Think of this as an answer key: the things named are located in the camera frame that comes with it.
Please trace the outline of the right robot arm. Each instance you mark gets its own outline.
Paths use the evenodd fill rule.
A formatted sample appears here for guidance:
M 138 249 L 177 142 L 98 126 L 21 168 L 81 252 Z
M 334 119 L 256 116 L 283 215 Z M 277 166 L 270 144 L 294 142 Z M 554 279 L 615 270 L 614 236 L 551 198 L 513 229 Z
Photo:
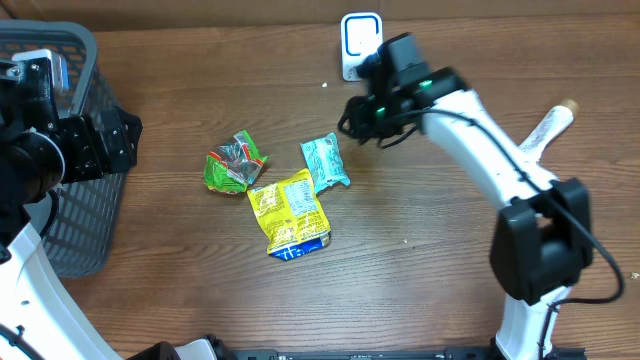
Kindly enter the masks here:
M 502 324 L 479 359 L 583 359 L 583 349 L 557 348 L 551 336 L 562 303 L 593 261 L 589 195 L 577 180 L 560 181 L 493 121 L 478 94 L 451 67 L 434 71 L 405 33 L 351 59 L 351 98 L 341 133 L 379 147 L 419 131 L 446 151 L 497 211 L 492 271 L 506 293 Z

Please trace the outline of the white tube gold cap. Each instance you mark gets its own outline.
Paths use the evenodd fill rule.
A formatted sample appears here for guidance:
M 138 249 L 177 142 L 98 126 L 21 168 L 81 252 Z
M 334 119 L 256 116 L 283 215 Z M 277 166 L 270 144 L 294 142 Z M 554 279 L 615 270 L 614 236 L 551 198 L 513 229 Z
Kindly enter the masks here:
M 578 103 L 571 99 L 564 99 L 552 107 L 519 145 L 526 159 L 529 162 L 538 163 L 545 149 L 571 126 L 578 111 Z

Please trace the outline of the green snack packet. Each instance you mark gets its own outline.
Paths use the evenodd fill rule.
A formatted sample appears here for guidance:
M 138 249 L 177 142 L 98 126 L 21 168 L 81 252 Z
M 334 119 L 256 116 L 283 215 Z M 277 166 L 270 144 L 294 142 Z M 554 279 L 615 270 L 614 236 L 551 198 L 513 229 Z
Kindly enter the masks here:
M 260 175 L 268 157 L 262 156 L 250 134 L 241 130 L 206 156 L 204 184 L 210 191 L 244 193 Z

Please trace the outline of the teal tissue packet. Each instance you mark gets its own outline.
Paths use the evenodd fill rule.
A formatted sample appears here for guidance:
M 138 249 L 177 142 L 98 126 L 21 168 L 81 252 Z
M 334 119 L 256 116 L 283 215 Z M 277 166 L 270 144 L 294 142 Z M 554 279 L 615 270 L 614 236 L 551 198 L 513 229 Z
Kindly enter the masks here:
M 324 137 L 302 143 L 301 150 L 311 173 L 316 194 L 338 183 L 344 186 L 351 185 L 335 133 L 331 132 Z

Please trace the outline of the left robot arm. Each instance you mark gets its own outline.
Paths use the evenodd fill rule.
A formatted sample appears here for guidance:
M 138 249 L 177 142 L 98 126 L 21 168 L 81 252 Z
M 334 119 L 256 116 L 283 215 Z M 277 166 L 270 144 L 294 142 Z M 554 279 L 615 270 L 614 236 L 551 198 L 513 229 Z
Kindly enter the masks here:
M 43 237 L 59 206 L 36 229 L 25 207 L 56 187 L 126 173 L 137 163 L 142 125 L 111 107 L 92 119 L 60 117 L 66 64 L 48 50 L 1 62 L 1 356 L 116 359 L 52 269 Z

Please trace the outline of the yellow snack packet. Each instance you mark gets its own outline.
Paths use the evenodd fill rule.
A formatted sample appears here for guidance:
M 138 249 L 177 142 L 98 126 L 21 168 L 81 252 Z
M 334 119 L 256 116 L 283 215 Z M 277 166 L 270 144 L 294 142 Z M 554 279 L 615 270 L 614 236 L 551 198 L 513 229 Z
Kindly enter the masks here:
M 248 191 L 256 220 L 269 239 L 266 253 L 290 261 L 330 244 L 331 226 L 315 194 L 311 173 Z

